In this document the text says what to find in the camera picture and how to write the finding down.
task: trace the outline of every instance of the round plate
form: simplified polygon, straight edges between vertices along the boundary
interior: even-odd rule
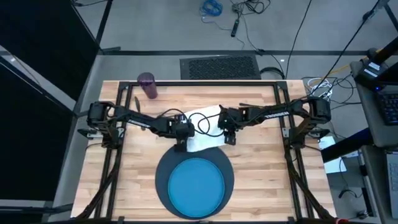
[[[223,200],[223,175],[206,159],[187,159],[170,175],[169,197],[180,213],[192,218],[205,217]]]

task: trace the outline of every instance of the blue cable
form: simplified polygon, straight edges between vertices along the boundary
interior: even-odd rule
[[[200,8],[202,16],[219,16],[223,12],[223,5],[217,0],[206,0]]]

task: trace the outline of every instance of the black curtain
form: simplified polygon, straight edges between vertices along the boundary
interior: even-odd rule
[[[72,114],[0,59],[0,199],[53,201]]]
[[[0,45],[76,101],[99,50],[70,0],[0,1]]]

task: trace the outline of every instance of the white cloth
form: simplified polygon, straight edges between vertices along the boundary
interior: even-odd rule
[[[220,107],[218,105],[215,106],[209,106],[206,108],[198,109],[198,110],[193,110],[186,112],[185,115],[189,118],[189,116],[193,113],[201,113],[205,115],[206,117],[212,116],[214,114],[219,114],[221,111]],[[199,131],[198,128],[198,122],[203,119],[204,117],[200,114],[195,114],[191,117],[191,123],[195,126],[195,129]],[[208,134],[211,135],[219,135],[223,132],[220,128],[218,128],[218,118],[219,116],[214,116],[212,118],[208,118],[210,122],[210,130]],[[208,123],[204,119],[202,122],[200,122],[200,128],[206,132],[208,129]],[[187,141],[187,152],[197,152],[201,151],[204,149],[207,149],[209,147],[217,147],[217,146],[223,146],[225,145],[224,143],[224,135],[221,135],[219,137],[210,137],[205,134],[200,134],[195,132],[195,136],[192,138],[188,138]]]

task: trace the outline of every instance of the desk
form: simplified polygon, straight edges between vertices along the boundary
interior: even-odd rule
[[[104,82],[99,100],[115,102],[118,86],[117,81]],[[302,81],[289,80],[287,86],[291,99],[305,95]],[[239,103],[276,104],[275,94],[270,86],[158,86],[157,91],[158,97],[149,100],[141,88],[133,87],[132,95],[140,100],[141,113],[157,116],[170,108],[191,111],[218,104],[225,107],[237,107]],[[130,105],[131,110],[136,110],[134,97]],[[301,120],[295,117],[297,124]],[[124,216],[126,220],[135,221],[182,221],[164,208],[157,197],[154,183],[158,161],[165,151],[175,144],[175,140],[160,138],[131,124],[127,125],[125,135],[113,220]],[[270,119],[255,127],[239,131],[236,139],[235,146],[220,147],[233,165],[233,194],[225,208],[207,220],[284,221],[287,217],[294,217],[279,120]],[[99,140],[90,141],[89,144],[96,142]],[[308,141],[307,145],[317,147],[316,141]],[[335,216],[320,152],[305,148],[302,149],[302,156],[310,190],[331,215]],[[87,150],[73,206],[73,217],[83,211],[98,190],[104,157],[105,149],[99,146],[92,146]],[[300,198],[303,214],[306,214],[302,195]]]

